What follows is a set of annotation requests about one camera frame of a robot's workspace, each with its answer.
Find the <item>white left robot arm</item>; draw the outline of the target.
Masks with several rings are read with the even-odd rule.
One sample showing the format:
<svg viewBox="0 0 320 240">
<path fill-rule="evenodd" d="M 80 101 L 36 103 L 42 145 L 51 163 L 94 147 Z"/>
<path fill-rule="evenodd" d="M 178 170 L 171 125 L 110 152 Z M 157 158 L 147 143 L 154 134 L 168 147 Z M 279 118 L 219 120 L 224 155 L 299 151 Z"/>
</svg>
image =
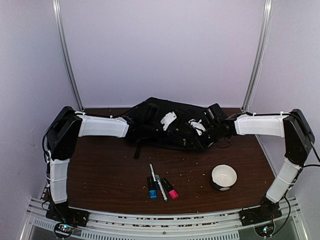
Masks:
<svg viewBox="0 0 320 240">
<path fill-rule="evenodd" d="M 64 203 L 68 201 L 68 168 L 78 138 L 86 136 L 125 138 L 130 130 L 138 126 L 128 117 L 92 116 L 65 106 L 58 113 L 44 134 L 44 158 L 47 164 L 46 178 L 50 197 L 55 203 L 52 213 L 61 222 L 72 218 L 72 211 Z"/>
</svg>

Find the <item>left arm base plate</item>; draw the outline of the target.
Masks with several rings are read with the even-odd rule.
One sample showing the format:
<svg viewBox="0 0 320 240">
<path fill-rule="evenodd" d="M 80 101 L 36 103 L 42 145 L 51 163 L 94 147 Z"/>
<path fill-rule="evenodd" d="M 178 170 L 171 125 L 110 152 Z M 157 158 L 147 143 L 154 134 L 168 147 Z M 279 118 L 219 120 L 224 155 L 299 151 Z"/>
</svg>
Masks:
<svg viewBox="0 0 320 240">
<path fill-rule="evenodd" d="M 60 214 L 57 210 L 48 210 L 45 217 L 56 222 L 67 223 L 76 227 L 86 227 L 90 213 L 85 210 L 69 208 Z"/>
</svg>

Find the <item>black student backpack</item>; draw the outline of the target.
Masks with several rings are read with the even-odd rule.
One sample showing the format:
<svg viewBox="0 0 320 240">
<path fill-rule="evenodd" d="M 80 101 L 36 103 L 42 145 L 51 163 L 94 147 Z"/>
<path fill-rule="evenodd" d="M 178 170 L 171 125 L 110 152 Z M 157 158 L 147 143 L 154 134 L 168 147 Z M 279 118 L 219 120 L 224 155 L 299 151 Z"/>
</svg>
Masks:
<svg viewBox="0 0 320 240">
<path fill-rule="evenodd" d="M 161 124 L 161 119 L 169 112 L 175 112 L 177 118 L 163 136 L 126 136 L 129 142 L 142 145 L 151 145 L 159 148 L 183 151 L 200 152 L 200 136 L 188 124 L 188 121 L 195 119 L 202 120 L 203 126 L 210 127 L 205 119 L 205 108 L 201 106 L 173 102 L 165 99 L 150 97 L 138 105 L 130 108 L 121 116 L 132 119 L 137 123 Z"/>
</svg>

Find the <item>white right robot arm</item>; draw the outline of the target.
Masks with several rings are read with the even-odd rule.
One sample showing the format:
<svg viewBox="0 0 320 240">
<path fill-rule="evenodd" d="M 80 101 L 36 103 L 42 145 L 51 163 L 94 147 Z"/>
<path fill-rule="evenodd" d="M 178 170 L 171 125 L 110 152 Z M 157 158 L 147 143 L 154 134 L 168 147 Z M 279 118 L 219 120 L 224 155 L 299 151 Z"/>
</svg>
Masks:
<svg viewBox="0 0 320 240">
<path fill-rule="evenodd" d="M 256 210 L 259 220 L 268 220 L 279 201 L 291 189 L 310 153 L 315 150 L 315 135 L 303 112 L 295 108 L 289 112 L 243 112 L 227 116 L 216 103 L 203 111 L 208 122 L 203 137 L 213 144 L 222 138 L 233 136 L 268 136 L 283 139 L 284 157 L 280 170 Z"/>
</svg>

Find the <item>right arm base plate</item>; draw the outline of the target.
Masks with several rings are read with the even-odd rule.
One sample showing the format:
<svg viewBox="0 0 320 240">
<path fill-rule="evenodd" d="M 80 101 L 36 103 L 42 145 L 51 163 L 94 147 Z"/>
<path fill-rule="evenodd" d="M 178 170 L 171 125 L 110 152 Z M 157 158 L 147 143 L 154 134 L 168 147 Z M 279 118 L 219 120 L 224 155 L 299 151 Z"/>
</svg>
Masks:
<svg viewBox="0 0 320 240">
<path fill-rule="evenodd" d="M 263 222 L 271 221 L 274 218 L 279 218 L 283 214 L 280 209 L 272 212 L 265 211 L 261 206 L 244 207 L 239 211 L 239 218 L 242 226 L 256 225 Z"/>
</svg>

